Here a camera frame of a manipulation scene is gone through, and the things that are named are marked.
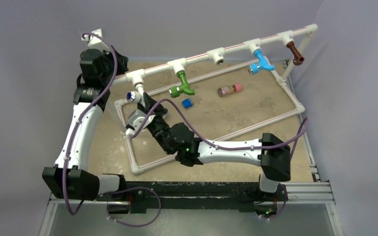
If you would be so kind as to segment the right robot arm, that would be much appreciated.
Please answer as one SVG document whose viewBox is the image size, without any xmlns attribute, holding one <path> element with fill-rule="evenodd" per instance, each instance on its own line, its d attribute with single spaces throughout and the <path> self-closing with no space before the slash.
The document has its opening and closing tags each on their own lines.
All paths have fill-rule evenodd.
<svg viewBox="0 0 378 236">
<path fill-rule="evenodd" d="M 175 155 L 182 165 L 193 167 L 216 162 L 243 163 L 260 167 L 257 195 L 263 200 L 273 197 L 281 182 L 291 179 L 291 148 L 272 133 L 263 133 L 249 141 L 213 141 L 203 138 L 187 119 L 170 126 L 163 118 L 167 109 L 147 93 L 137 93 L 137 122 L 135 134 L 147 129 L 161 149 Z"/>
</svg>

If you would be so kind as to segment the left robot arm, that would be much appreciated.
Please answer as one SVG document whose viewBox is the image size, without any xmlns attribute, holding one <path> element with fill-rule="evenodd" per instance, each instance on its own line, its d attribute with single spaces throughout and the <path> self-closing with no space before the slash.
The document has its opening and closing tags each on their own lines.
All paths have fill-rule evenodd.
<svg viewBox="0 0 378 236">
<path fill-rule="evenodd" d="M 80 68 L 73 95 L 73 116 L 64 146 L 53 167 L 46 167 L 42 178 L 52 194 L 62 199 L 93 201 L 108 192 L 114 201 L 127 195 L 122 175 L 88 172 L 89 151 L 95 128 L 105 110 L 113 76 L 128 71 L 128 58 L 117 51 L 87 49 L 80 54 Z"/>
</svg>

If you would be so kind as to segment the white pvc pipe frame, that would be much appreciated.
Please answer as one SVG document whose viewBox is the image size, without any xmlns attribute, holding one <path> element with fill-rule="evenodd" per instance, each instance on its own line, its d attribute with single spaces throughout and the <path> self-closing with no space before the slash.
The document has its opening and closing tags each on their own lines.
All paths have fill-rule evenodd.
<svg viewBox="0 0 378 236">
<path fill-rule="evenodd" d="M 165 71 L 173 71 L 175 74 L 178 71 L 181 71 L 191 64 L 199 63 L 201 61 L 206 61 L 206 60 L 212 60 L 215 64 L 221 65 L 224 63 L 224 57 L 227 54 L 239 52 L 239 51 L 249 51 L 252 55 L 253 52 L 257 49 L 260 49 L 262 51 L 261 46 L 270 44 L 270 43 L 275 43 L 275 42 L 280 42 L 282 43 L 285 47 L 288 42 L 294 41 L 296 48 L 299 50 L 300 53 L 304 51 L 306 48 L 307 44 L 309 43 L 310 39 L 314 36 L 314 34 L 317 32 L 318 26 L 317 24 L 311 24 L 305 27 L 302 27 L 300 29 L 295 29 L 295 30 L 287 30 L 284 32 L 277 33 L 272 36 L 268 36 L 265 38 L 256 38 L 252 40 L 245 41 L 241 44 L 233 45 L 233 46 L 228 46 L 228 47 L 220 47 L 216 49 L 209 50 L 203 54 L 192 56 L 189 58 L 180 58 L 180 59 L 175 59 L 172 61 L 169 61 L 167 63 L 150 67 L 147 69 L 138 69 L 134 70 L 131 72 L 127 72 L 124 75 L 116 76 L 114 80 L 115 85 L 119 85 L 121 83 L 125 82 L 131 82 L 132 85 L 135 87 L 136 84 L 143 84 L 144 85 L 144 79 L 148 76 L 156 75 L 161 72 Z M 198 77 L 195 77 L 193 79 L 187 79 L 188 83 L 195 83 L 199 81 L 203 81 L 206 79 L 210 79 L 212 77 L 222 75 L 224 73 L 232 72 L 237 69 L 241 68 L 249 68 L 249 66 L 253 63 L 257 63 L 258 59 L 254 56 L 253 60 L 240 63 L 231 67 L 227 67 L 224 69 L 220 69 L 208 74 L 204 74 Z M 300 115 L 305 111 L 305 107 L 302 105 L 302 103 L 296 98 L 294 93 L 290 90 L 288 84 L 287 84 L 287 79 L 293 70 L 293 67 L 295 65 L 293 64 L 292 60 L 289 62 L 286 70 L 284 71 L 283 75 L 279 75 L 276 70 L 270 71 L 272 75 L 274 76 L 276 82 L 279 84 L 279 86 L 284 90 L 284 92 L 287 94 L 287 96 L 290 98 L 292 103 L 294 104 L 295 108 L 292 111 L 289 111 L 287 113 L 278 115 L 276 117 L 267 119 L 265 121 L 259 122 L 257 124 L 253 124 L 251 126 L 248 126 L 246 128 L 243 128 L 241 130 L 235 131 L 233 133 L 227 134 L 225 136 L 222 136 L 219 138 L 219 140 L 228 140 L 231 138 L 239 137 L 245 133 L 257 130 L 259 128 L 265 127 L 267 125 L 273 124 L 275 122 L 284 120 L 286 118 L 295 116 L 295 115 Z M 172 86 L 179 86 L 181 83 L 175 83 L 172 85 L 169 85 L 167 87 L 161 87 L 159 89 L 155 89 L 149 92 L 149 95 L 157 95 L 162 92 L 166 92 L 169 90 L 170 87 Z"/>
</svg>

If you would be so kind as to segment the white water faucet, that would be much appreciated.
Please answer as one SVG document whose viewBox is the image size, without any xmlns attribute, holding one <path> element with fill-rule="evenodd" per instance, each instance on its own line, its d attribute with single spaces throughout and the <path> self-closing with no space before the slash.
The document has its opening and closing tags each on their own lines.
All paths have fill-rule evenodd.
<svg viewBox="0 0 378 236">
<path fill-rule="evenodd" d="M 145 107 L 144 101 L 144 85 L 139 83 L 135 85 L 135 90 L 130 90 L 126 94 L 126 100 L 128 103 L 138 103 Z"/>
</svg>

